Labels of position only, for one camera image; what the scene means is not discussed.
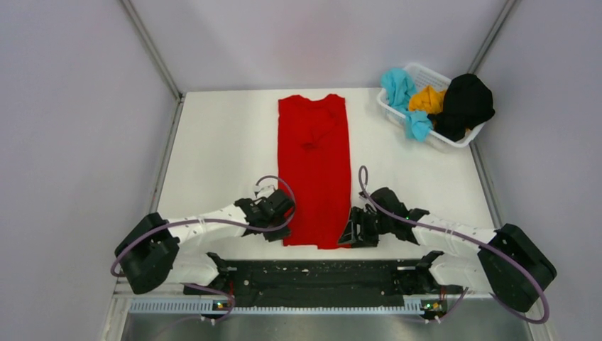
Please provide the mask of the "red t shirt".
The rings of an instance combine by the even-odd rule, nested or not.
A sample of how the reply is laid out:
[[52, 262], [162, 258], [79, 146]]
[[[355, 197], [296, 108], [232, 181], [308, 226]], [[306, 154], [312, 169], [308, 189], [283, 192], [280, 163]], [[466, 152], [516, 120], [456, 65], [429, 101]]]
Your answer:
[[278, 102], [278, 175], [296, 211], [285, 246], [337, 249], [351, 209], [351, 157], [346, 100], [337, 94]]

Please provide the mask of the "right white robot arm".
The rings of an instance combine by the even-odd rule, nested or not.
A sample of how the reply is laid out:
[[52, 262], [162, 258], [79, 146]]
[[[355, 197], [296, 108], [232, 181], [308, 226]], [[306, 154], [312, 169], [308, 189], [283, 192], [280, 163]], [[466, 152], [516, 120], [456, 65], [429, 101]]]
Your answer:
[[557, 277], [554, 265], [520, 227], [481, 229], [446, 221], [428, 210], [406, 208], [390, 188], [375, 191], [364, 207], [351, 208], [338, 243], [376, 247], [384, 234], [426, 249], [415, 267], [419, 290], [426, 293], [460, 286], [526, 313]]

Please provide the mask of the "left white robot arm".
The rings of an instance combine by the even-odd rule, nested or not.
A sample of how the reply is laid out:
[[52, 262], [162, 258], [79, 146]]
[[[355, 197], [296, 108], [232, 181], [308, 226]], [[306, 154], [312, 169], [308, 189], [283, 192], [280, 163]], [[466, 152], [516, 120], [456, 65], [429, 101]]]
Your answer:
[[209, 247], [254, 234], [280, 239], [294, 213], [294, 197], [272, 187], [203, 215], [167, 220], [153, 212], [117, 246], [111, 272], [124, 277], [136, 295], [165, 283], [194, 284], [220, 293], [228, 282], [226, 266]]

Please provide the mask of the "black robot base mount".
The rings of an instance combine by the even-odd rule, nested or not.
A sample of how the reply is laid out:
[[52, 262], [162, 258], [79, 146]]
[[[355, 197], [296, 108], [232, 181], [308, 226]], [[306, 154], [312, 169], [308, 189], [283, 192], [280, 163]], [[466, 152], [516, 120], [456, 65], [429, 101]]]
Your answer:
[[238, 308], [401, 307], [407, 296], [460, 294], [434, 280], [429, 259], [223, 260], [209, 287]]

